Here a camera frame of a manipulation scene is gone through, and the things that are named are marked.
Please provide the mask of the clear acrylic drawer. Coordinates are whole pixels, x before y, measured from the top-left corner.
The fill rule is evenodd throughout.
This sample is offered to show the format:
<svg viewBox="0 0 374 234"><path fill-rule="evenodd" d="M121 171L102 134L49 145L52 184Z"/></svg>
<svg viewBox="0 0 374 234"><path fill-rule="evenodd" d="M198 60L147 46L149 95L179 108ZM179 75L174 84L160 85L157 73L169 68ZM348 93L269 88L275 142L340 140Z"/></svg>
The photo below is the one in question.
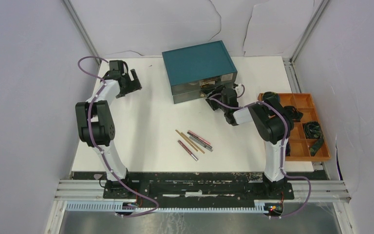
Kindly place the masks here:
<svg viewBox="0 0 374 234"><path fill-rule="evenodd" d="M184 92L181 94L174 94L172 95L173 102L174 104L181 103L181 102L186 102L198 98L208 98L205 97L205 95L202 93L202 90L194 90L194 91L189 91L189 92Z"/></svg>
<svg viewBox="0 0 374 234"><path fill-rule="evenodd" d="M218 85L230 85L236 81L237 72L205 78L200 80L185 80L170 85L172 95L213 88Z"/></svg>

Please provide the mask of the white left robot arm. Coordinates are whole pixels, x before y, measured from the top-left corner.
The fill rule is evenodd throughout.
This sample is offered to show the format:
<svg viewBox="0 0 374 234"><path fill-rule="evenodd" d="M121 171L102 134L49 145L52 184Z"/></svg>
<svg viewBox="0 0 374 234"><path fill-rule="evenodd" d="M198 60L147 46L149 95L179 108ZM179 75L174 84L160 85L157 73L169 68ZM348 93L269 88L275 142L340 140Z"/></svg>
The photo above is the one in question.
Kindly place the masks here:
<svg viewBox="0 0 374 234"><path fill-rule="evenodd" d="M141 90L142 85L134 69L123 60L107 62L109 70L100 80L98 90L85 102L75 105L78 135L100 158L110 181L119 181L115 192L122 198L133 194L134 186L126 179L128 169L121 161L114 138L116 129L110 110L112 102Z"/></svg>

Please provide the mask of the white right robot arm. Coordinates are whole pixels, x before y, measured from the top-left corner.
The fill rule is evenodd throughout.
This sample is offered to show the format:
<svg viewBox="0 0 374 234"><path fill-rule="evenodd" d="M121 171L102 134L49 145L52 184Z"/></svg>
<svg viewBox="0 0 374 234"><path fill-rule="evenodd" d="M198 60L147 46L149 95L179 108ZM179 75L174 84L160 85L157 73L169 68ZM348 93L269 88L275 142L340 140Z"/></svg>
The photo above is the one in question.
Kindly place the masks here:
<svg viewBox="0 0 374 234"><path fill-rule="evenodd" d="M238 104L237 91L225 85L204 90L204 95L212 110L223 111L228 124L254 123L266 150L262 194L268 199L276 198L286 184L285 150L294 128L294 121L280 104L278 94L266 92L261 101L243 107Z"/></svg>

